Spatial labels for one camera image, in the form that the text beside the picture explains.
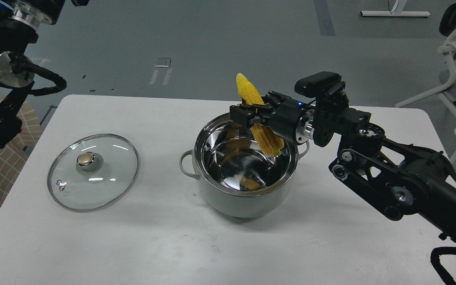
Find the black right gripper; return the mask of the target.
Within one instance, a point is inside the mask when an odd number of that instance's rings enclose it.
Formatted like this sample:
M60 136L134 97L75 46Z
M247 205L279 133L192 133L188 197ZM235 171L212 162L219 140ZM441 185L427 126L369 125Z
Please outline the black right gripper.
M312 139L315 106L270 91L263 96L264 104L231 105L229 117L244 128L256 124L271 128L286 142L301 145Z

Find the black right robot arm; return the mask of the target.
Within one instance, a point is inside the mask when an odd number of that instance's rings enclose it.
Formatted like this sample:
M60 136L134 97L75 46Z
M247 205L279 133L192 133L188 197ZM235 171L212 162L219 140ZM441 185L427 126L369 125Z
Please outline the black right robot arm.
M305 104L270 91L260 96L250 83L237 82L242 104L230 107L230 118L250 129L264 153L277 155L272 135L299 145L307 139L326 146L341 137L329 171L345 186L390 220L419 214L436 226L439 238L456 242L456 172L442 152L387 139L383 128L370 123L369 112L349 107L345 83L297 85L313 101ZM443 283L456 282L442 266L442 255L456 247L432 250L430 261Z

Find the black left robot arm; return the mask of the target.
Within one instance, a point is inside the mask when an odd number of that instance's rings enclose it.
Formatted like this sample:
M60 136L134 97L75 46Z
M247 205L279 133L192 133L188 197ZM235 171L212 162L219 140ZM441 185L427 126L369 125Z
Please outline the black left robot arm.
M18 112L27 96L56 94L67 87L59 74L41 67L25 55L38 41L40 25L54 25L64 0L0 0L0 149L22 130Z

